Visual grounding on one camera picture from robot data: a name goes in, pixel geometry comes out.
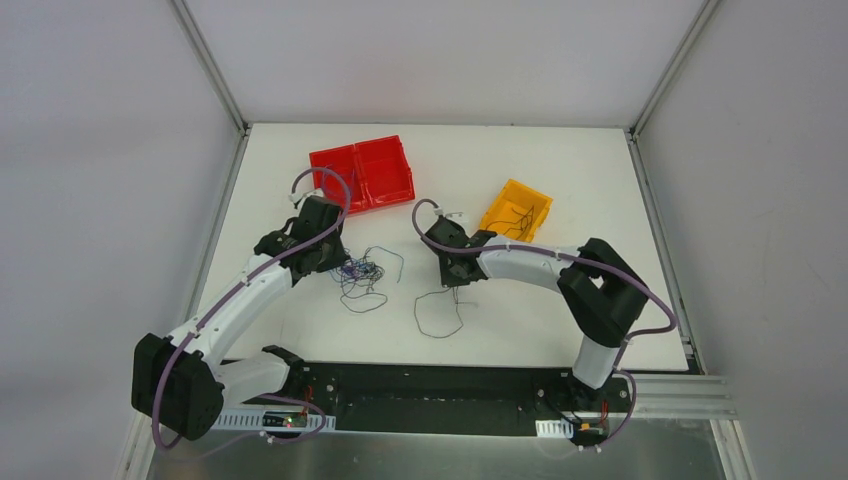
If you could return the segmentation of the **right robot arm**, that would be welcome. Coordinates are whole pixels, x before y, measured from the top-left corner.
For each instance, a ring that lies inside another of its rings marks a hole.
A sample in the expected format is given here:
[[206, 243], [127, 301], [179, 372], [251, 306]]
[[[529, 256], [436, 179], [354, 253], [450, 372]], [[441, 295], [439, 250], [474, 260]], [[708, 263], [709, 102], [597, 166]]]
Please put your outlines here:
[[569, 400], [583, 410], [605, 400], [625, 336], [648, 301], [644, 282], [609, 243], [591, 238], [557, 250], [489, 230], [469, 236], [444, 216], [422, 241], [437, 255], [446, 287], [504, 279], [561, 294], [583, 335], [567, 384]]

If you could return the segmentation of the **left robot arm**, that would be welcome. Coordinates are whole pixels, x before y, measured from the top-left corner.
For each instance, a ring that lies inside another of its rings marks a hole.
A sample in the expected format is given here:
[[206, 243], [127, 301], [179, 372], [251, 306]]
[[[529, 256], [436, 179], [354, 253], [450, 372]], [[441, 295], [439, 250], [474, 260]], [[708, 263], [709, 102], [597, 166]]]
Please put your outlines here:
[[213, 303], [169, 334], [149, 333], [136, 345], [132, 407], [186, 440], [206, 434], [220, 413], [262, 394], [281, 404], [297, 402], [305, 378], [295, 357], [276, 346], [227, 363], [234, 343], [274, 301], [312, 273], [348, 260], [341, 232], [345, 209], [309, 196], [284, 227], [264, 235], [227, 289]]

